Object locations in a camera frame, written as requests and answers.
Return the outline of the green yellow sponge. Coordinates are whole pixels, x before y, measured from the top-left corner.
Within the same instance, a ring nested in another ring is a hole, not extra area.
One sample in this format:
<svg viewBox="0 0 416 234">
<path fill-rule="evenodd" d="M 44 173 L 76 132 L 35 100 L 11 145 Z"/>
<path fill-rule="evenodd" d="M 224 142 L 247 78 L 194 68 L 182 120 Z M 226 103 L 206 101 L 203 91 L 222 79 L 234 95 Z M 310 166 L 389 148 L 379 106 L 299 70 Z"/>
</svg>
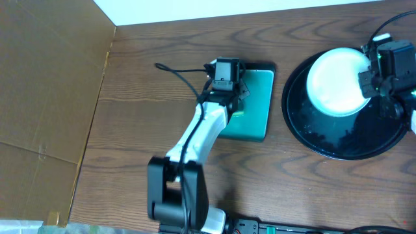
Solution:
<svg viewBox="0 0 416 234">
<path fill-rule="evenodd" d="M 244 114 L 243 110 L 237 110 L 232 114 L 232 117 L 242 116 Z"/>
</svg>

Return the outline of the mint green plate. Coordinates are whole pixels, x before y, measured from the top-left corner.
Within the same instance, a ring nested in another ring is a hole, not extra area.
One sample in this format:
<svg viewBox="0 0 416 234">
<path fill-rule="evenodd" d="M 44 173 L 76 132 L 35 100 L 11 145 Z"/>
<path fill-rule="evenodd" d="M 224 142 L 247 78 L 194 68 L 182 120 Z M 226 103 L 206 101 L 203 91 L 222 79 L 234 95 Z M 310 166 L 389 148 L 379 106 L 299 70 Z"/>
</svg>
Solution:
<svg viewBox="0 0 416 234">
<path fill-rule="evenodd" d="M 370 65 L 370 60 L 356 49 L 340 47 L 323 53 L 307 75 L 310 102 L 328 116 L 345 117 L 359 112 L 370 101 L 363 97 L 359 74 Z"/>
</svg>

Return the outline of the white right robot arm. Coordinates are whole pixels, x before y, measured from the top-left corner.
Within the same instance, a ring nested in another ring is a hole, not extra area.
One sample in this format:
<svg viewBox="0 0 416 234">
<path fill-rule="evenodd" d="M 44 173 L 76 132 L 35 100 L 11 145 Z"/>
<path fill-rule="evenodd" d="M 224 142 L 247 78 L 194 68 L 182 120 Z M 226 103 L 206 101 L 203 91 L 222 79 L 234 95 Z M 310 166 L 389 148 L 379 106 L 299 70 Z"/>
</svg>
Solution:
<svg viewBox="0 0 416 234">
<path fill-rule="evenodd" d="M 380 98 L 380 116 L 402 120 L 415 131 L 415 46 L 392 38 L 372 41 L 363 47 L 370 60 L 359 73 L 364 98 Z"/>
</svg>

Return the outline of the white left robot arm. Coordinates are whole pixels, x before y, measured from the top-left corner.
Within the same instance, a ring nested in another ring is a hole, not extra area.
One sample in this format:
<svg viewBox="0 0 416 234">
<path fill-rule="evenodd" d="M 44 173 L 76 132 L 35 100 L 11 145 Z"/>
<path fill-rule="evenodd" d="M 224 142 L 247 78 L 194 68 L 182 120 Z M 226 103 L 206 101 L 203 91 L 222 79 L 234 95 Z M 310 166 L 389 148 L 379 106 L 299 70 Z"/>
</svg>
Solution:
<svg viewBox="0 0 416 234">
<path fill-rule="evenodd" d="M 223 233 L 226 213 L 209 206 L 203 164 L 232 115 L 241 109 L 240 79 L 246 66 L 219 57 L 203 68 L 209 80 L 196 92 L 196 109 L 187 129 L 165 157 L 148 163 L 148 216 L 180 233 Z"/>
</svg>

